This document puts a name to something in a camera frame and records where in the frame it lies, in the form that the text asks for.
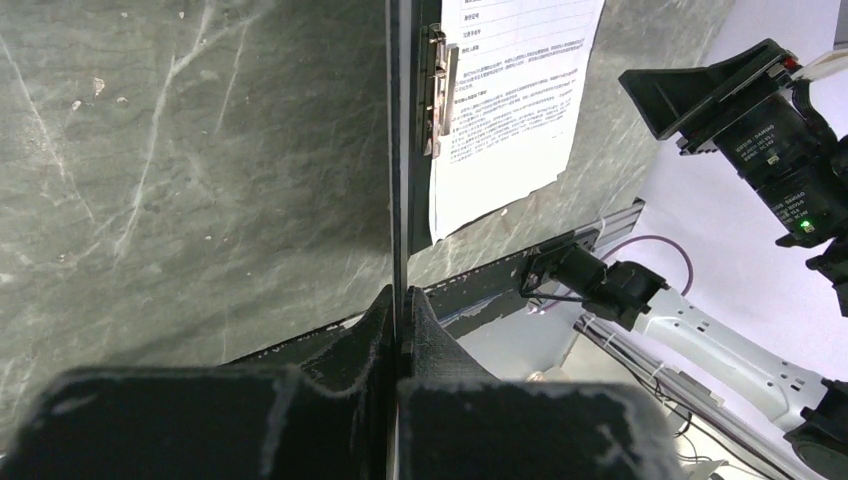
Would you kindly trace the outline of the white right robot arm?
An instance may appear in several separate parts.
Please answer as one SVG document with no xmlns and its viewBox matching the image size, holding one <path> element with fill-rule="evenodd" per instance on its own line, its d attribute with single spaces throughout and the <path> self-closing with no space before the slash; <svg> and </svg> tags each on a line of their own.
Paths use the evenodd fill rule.
<svg viewBox="0 0 848 480">
<path fill-rule="evenodd" d="M 823 246 L 806 265 L 847 299 L 847 141 L 810 98 L 813 82 L 844 71 L 845 49 L 808 65 L 766 39 L 727 60 L 619 77 L 652 135 L 682 155 L 720 152 L 785 228 L 784 248 Z M 571 243 L 534 254 L 520 293 L 553 280 L 595 316 L 657 340 L 731 387 L 827 479 L 847 475 L 847 385 L 794 366 L 689 304 L 635 262 L 607 264 Z"/>
</svg>

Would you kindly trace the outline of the beige folder with black inside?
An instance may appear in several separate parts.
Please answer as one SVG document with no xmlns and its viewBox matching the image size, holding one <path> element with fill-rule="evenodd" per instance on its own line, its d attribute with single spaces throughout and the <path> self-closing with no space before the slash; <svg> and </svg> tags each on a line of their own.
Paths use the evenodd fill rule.
<svg viewBox="0 0 848 480">
<path fill-rule="evenodd" d="M 399 336 L 411 255 L 432 245 L 429 183 L 440 1 L 385 3 L 393 326 Z"/>
</svg>

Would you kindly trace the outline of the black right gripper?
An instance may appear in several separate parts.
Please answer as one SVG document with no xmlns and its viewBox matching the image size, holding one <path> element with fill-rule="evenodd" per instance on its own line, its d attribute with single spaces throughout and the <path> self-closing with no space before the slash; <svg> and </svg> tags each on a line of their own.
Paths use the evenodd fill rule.
<svg viewBox="0 0 848 480">
<path fill-rule="evenodd" d="M 720 152 L 783 225 L 777 245 L 826 250 L 807 260 L 847 312 L 847 140 L 794 80 L 795 55 L 766 39 L 717 63 L 630 69 L 618 81 L 650 133 L 679 133 L 683 156 Z"/>
</svg>

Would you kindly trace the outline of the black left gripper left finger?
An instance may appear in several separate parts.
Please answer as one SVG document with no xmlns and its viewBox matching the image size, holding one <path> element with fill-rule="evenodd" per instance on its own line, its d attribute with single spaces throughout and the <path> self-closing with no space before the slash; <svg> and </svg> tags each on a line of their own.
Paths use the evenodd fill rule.
<svg viewBox="0 0 848 480">
<path fill-rule="evenodd" d="M 299 365 L 75 368 L 38 396 L 5 479 L 384 479 L 393 293 Z"/>
</svg>

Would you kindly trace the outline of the printed white paper sheet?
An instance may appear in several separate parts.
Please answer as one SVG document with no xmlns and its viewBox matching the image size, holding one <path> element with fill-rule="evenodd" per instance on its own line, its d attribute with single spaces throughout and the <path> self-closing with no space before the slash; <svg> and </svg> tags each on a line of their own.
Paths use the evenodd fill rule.
<svg viewBox="0 0 848 480">
<path fill-rule="evenodd" d="M 450 55 L 429 185 L 441 241 L 569 162 L 601 1 L 444 1 Z"/>
</svg>

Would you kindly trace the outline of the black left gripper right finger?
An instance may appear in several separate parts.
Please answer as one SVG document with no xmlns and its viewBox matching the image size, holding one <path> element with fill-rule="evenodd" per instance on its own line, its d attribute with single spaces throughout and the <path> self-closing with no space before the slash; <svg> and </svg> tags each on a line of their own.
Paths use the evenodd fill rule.
<svg viewBox="0 0 848 480">
<path fill-rule="evenodd" d="M 502 381 L 407 293 L 397 385 L 400 479 L 680 479 L 666 420 L 622 383 Z"/>
</svg>

